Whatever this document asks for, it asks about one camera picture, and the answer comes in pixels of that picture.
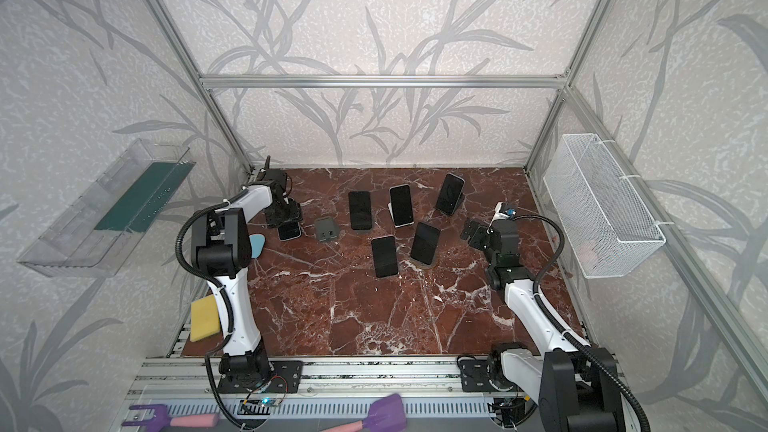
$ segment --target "marble surface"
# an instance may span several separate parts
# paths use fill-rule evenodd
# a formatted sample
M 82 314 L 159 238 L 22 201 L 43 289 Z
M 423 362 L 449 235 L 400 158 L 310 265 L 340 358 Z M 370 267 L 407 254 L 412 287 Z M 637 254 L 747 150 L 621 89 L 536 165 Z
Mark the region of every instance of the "marble surface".
M 465 199 L 454 216 L 434 209 L 447 172 L 466 180 Z M 485 354 L 499 342 L 533 343 L 499 293 L 485 282 L 485 259 L 459 238 L 466 217 L 488 221 L 496 202 L 536 212 L 521 168 L 294 169 L 291 194 L 302 205 L 304 235 L 280 242 L 264 216 L 249 224 L 266 244 L 250 266 L 248 284 L 256 324 L 270 355 Z M 409 261 L 416 226 L 395 229 L 387 210 L 389 188 L 411 186 L 414 216 L 441 229 L 436 265 L 424 270 Z M 350 228 L 347 193 L 369 190 L 373 230 Z M 314 221 L 332 216 L 338 242 L 314 238 Z M 370 239 L 395 235 L 398 275 L 376 278 Z M 552 255 L 540 222 L 521 221 L 523 263 L 538 270 Z M 578 320 L 560 272 L 542 288 L 576 330 Z M 185 355 L 201 355 L 219 337 L 188 342 Z

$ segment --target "clear plastic tray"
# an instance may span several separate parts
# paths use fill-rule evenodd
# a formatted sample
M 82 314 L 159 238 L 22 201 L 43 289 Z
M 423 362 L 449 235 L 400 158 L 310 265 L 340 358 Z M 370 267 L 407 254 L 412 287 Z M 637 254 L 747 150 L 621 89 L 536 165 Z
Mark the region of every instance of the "clear plastic tray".
M 114 276 L 194 165 L 188 151 L 136 140 L 19 263 L 49 277 Z

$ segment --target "green sponge strip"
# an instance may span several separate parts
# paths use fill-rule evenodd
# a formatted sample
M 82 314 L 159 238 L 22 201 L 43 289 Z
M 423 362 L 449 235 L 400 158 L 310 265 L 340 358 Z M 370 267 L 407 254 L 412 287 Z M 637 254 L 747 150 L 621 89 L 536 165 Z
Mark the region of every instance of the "green sponge strip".
M 96 225 L 96 230 L 146 232 L 194 163 L 153 162 Z

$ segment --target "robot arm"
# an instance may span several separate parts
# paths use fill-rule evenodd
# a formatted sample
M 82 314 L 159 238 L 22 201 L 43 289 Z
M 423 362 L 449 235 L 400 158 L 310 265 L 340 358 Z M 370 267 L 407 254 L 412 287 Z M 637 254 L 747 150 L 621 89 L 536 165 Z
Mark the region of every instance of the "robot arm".
M 252 251 L 247 223 L 264 211 L 268 227 L 302 219 L 301 206 L 286 193 L 288 175 L 269 168 L 269 158 L 248 186 L 227 200 L 228 206 L 198 218 L 192 225 L 192 265 L 216 277 L 221 288 L 208 285 L 216 299 L 222 330 L 229 328 L 229 316 L 222 294 L 229 298 L 234 329 L 224 346 L 219 372 L 225 379 L 257 383 L 271 377 L 271 367 L 254 322 L 248 295 L 248 264 Z
M 558 332 L 536 303 L 534 276 L 520 263 L 520 237 L 513 217 L 514 210 L 500 202 L 490 226 L 467 220 L 462 234 L 470 246 L 485 254 L 485 274 L 491 289 L 502 295 L 523 322 L 539 352 L 534 355 L 520 343 L 494 346 L 488 356 L 492 385 L 499 390 L 514 386 L 522 389 L 541 408 L 547 432 L 624 432 L 619 389 L 566 340 L 564 333 L 584 346 L 590 347 L 589 342 L 568 326 L 542 294 L 538 295 L 543 306 L 564 332 Z M 607 350 L 591 351 L 616 372 L 615 361 Z

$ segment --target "wall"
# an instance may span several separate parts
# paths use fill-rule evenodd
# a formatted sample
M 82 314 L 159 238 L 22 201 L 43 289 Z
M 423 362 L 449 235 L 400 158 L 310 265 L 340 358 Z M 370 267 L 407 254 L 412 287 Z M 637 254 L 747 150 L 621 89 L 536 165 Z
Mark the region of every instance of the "wall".
M 768 10 L 765 0 L 618 0 L 576 78 L 744 319 L 766 343 Z M 558 134 L 583 132 L 565 110 Z M 617 353 L 654 430 L 768 430 L 768 412 L 663 252 L 624 278 L 585 281 L 578 302 Z
M 206 74 L 558 74 L 595 1 L 164 0 Z M 553 96 L 224 90 L 218 100 L 254 157 L 488 166 L 525 162 Z
M 0 0 L 0 61 L 0 428 L 106 430 L 186 313 L 178 222 L 228 196 L 238 167 L 140 0 Z M 197 165 L 120 272 L 17 264 L 137 138 L 187 144 Z

